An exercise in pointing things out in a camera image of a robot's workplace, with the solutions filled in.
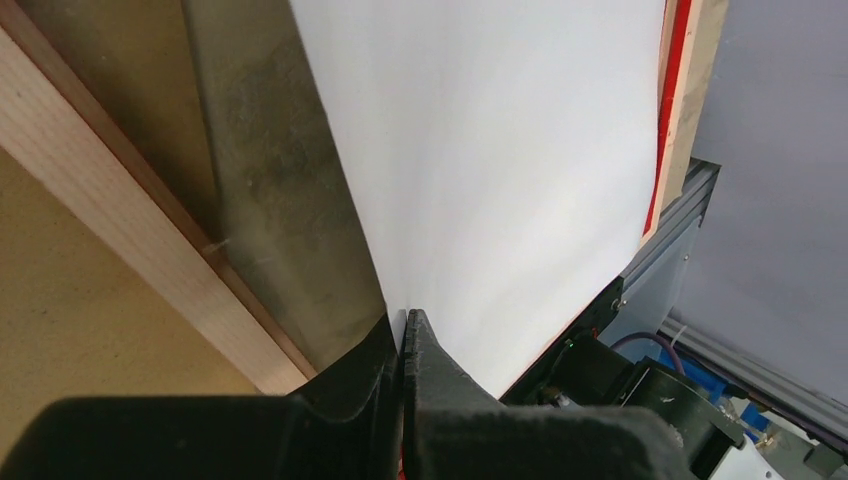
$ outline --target red edge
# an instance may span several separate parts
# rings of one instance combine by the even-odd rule
[[[668,48],[668,64],[663,80],[662,102],[660,103],[659,131],[657,135],[657,173],[654,179],[654,195],[651,197],[651,207],[645,220],[643,234],[651,230],[654,218],[654,208],[657,203],[657,193],[660,187],[660,172],[662,171],[663,156],[665,155],[665,138],[671,122],[671,107],[674,103],[674,91],[677,88],[677,78],[680,76],[680,62],[683,57],[683,43],[686,40],[686,27],[689,23],[689,11],[692,0],[680,0],[677,12],[674,14],[674,26],[671,33],[671,44]]]

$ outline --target white sheet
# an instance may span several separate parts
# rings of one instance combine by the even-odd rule
[[[393,328],[500,395],[636,252],[662,0],[292,0]]]

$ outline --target white wall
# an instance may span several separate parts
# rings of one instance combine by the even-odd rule
[[[731,2],[693,155],[722,165],[678,308],[848,403],[848,2]]]

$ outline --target red strip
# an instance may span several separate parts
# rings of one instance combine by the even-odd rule
[[[662,170],[663,156],[665,155],[665,139],[668,136],[668,128],[671,123],[671,106],[674,103],[674,92],[677,89],[677,78],[680,76],[680,62],[683,57],[683,43],[686,41],[686,27],[689,23],[689,11],[692,0],[680,0],[677,3],[677,12],[674,14],[674,27],[671,33],[671,44],[668,48],[668,65],[663,80],[663,96],[660,104],[659,132],[657,136],[657,174],[654,179],[654,195],[651,198],[651,207],[648,209],[648,218],[645,220],[645,230],[651,230],[654,218],[654,208],[657,203],[657,192],[660,186],[660,171]]]

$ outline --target cable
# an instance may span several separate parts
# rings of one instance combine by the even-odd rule
[[[686,372],[683,371],[683,362],[680,361],[680,356],[677,354],[677,352],[674,351],[674,348],[671,346],[670,343],[668,343],[668,340],[657,335],[656,333],[650,333],[650,332],[631,333],[630,335],[628,335],[628,336],[618,340],[617,342],[613,343],[610,348],[612,350],[618,350],[624,344],[630,343],[633,340],[640,340],[640,339],[653,340],[654,342],[658,343],[661,347],[663,347],[663,349],[666,351],[666,353],[668,353],[668,356],[671,357],[671,362],[674,364],[674,369],[677,370],[677,373],[679,373],[681,375],[686,375]]]

